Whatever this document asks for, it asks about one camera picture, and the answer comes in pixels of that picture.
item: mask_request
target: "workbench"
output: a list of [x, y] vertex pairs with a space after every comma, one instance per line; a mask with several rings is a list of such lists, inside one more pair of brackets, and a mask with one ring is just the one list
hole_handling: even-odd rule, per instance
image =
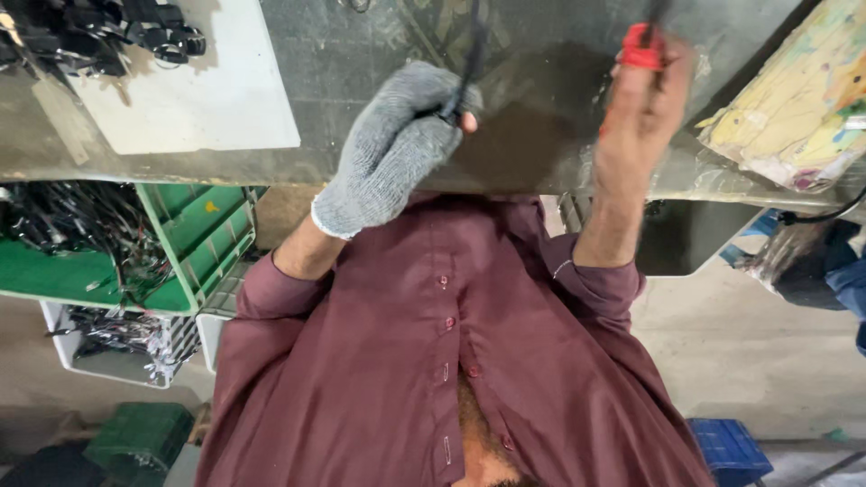
[[[325, 184], [337, 170], [352, 121], [390, 73], [407, 59], [460, 72], [470, 41], [464, 0], [372, 0], [366, 13], [352, 10], [344, 4], [348, 1], [261, 2], [300, 147], [119, 156], [81, 104], [61, 102], [48, 109], [49, 117], [45, 103], [33, 95], [35, 81], [19, 69], [0, 75], [0, 179]], [[651, 198], [820, 211], [852, 198], [866, 183], [866, 164], [860, 161], [826, 192], [792, 192], [738, 171], [695, 139], [696, 121], [728, 104], [815, 3], [675, 2], [666, 24], [695, 46], [699, 62], [687, 122], [653, 177]], [[490, 33], [479, 81], [485, 97], [481, 130], [423, 187], [590, 192], [591, 145], [604, 116], [608, 73], [628, 26], [645, 15], [639, 4], [484, 0], [481, 17]], [[83, 134], [86, 162], [75, 162], [55, 130], [58, 123]]]

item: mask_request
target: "gray knitted glove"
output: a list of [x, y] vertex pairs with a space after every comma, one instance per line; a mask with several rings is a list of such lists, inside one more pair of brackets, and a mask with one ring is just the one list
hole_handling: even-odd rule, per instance
[[[403, 211], [415, 186], [460, 145], [462, 130], [433, 114], [459, 84], [457, 75], [426, 62], [385, 82], [355, 120], [337, 175], [313, 201], [313, 221], [322, 231], [348, 239]], [[481, 93], [472, 87], [462, 110], [480, 107]]]

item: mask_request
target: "green bin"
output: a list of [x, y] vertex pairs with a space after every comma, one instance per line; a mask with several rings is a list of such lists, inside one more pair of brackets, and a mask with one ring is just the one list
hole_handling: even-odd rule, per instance
[[[175, 271], [143, 305], [170, 315], [194, 315], [255, 240], [257, 193], [241, 186], [135, 188]], [[116, 284], [87, 290], [113, 274], [107, 254], [46, 256], [22, 242], [0, 239], [0, 294], [113, 308], [120, 302]]]
[[162, 485], [194, 423], [179, 404], [125, 402], [84, 456], [124, 485]]

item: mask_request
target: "storage crate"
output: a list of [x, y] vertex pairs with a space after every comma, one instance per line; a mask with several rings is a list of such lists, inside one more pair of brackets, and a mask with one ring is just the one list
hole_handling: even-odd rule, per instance
[[123, 484], [162, 485], [194, 421], [179, 404], [122, 403], [84, 456]]
[[239, 262], [219, 284], [219, 288], [208, 298], [201, 312], [196, 315], [196, 328], [202, 340], [204, 364], [212, 373], [217, 373], [217, 350], [223, 325], [237, 315], [237, 293], [243, 285], [244, 275], [251, 263]]
[[[255, 240], [257, 193], [241, 186], [135, 188], [175, 271], [143, 305], [168, 315], [194, 315]], [[0, 294], [113, 308], [120, 301], [115, 282], [87, 290], [113, 275], [106, 254], [47, 256], [22, 242], [0, 239]]]
[[[48, 324], [48, 331], [53, 332], [57, 329], [72, 329], [74, 327], [66, 313], [63, 312], [63, 304], [46, 301], [39, 301], [39, 304], [42, 306], [42, 314]], [[171, 334], [171, 357], [173, 359], [186, 356], [200, 344], [194, 318], [175, 316], [160, 317], [160, 320], [163, 322], [165, 332]], [[139, 386], [167, 389], [171, 385], [174, 374], [183, 365], [178, 363], [171, 371], [171, 375], [160, 374], [156, 380], [152, 380], [151, 372], [145, 369], [145, 365], [152, 363], [148, 355], [108, 351], [75, 359], [73, 358], [75, 351], [81, 344], [80, 331], [57, 335], [52, 337], [52, 340], [54, 340], [63, 368], [72, 372], [120, 380]]]
[[688, 420], [719, 487], [745, 487], [772, 471], [764, 452], [736, 419]]

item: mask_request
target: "blue plastic crate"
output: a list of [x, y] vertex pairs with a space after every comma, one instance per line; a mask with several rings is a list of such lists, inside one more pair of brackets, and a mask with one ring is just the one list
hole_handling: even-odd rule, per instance
[[736, 419], [688, 420], [719, 487], [746, 487], [772, 471], [764, 452]]

